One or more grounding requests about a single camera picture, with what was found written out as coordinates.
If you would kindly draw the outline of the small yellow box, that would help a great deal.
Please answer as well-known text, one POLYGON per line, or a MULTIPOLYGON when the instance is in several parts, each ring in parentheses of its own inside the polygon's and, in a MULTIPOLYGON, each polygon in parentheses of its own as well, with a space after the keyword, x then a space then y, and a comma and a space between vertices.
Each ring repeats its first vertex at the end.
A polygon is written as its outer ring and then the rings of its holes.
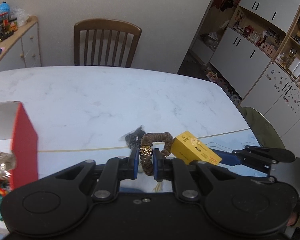
POLYGON ((186 164, 192 161, 205 161, 218 165, 222 158, 209 149, 204 143, 198 140, 189 131, 176 136, 171 146, 171 153, 186 164))

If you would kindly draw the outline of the small black plastic bag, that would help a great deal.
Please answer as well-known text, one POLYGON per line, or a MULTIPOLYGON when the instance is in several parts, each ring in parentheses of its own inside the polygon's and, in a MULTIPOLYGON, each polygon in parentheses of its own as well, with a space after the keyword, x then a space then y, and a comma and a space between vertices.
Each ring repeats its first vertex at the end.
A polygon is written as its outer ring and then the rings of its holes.
POLYGON ((119 138, 120 141, 124 141, 129 149, 139 148, 141 145, 141 139, 146 134, 143 126, 139 126, 137 129, 123 135, 119 138))

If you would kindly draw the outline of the red cardboard box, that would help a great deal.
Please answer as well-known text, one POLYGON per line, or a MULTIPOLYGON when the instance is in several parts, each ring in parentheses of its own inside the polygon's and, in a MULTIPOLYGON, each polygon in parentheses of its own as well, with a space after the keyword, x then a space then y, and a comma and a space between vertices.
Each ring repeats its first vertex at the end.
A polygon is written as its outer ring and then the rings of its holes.
POLYGON ((14 168, 9 168, 11 189, 38 180, 38 135, 19 101, 0 103, 0 152, 8 153, 14 168))

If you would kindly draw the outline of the brown wooden chair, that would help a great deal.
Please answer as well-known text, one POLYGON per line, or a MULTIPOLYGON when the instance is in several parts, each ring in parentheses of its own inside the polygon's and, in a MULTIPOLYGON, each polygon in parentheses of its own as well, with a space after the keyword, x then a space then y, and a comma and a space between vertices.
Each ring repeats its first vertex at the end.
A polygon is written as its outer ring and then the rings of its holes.
POLYGON ((74 25, 74 65, 130 68, 142 30, 132 23, 105 18, 74 25))

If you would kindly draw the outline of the white wooden sideboard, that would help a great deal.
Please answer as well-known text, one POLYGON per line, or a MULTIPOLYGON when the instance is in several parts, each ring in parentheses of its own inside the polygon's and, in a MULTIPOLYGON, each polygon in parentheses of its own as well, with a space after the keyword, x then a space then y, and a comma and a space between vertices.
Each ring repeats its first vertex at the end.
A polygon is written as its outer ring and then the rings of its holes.
POLYGON ((41 65, 38 17, 31 15, 25 25, 0 42, 0 72, 41 65))

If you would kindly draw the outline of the blue globe toy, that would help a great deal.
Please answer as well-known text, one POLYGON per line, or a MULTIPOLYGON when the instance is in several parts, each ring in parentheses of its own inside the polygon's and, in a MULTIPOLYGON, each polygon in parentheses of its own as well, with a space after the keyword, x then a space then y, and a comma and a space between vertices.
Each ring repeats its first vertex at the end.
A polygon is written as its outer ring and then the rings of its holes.
POLYGON ((10 6, 6 2, 0 3, 0 15, 4 13, 10 13, 10 6))

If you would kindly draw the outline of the white wall cabinet unit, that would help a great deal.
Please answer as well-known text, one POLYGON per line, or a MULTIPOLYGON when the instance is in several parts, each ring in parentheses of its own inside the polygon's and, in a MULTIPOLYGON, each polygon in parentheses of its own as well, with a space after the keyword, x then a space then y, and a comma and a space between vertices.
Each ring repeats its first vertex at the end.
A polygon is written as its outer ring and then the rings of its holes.
POLYGON ((190 52, 300 157, 300 0, 211 0, 190 52))

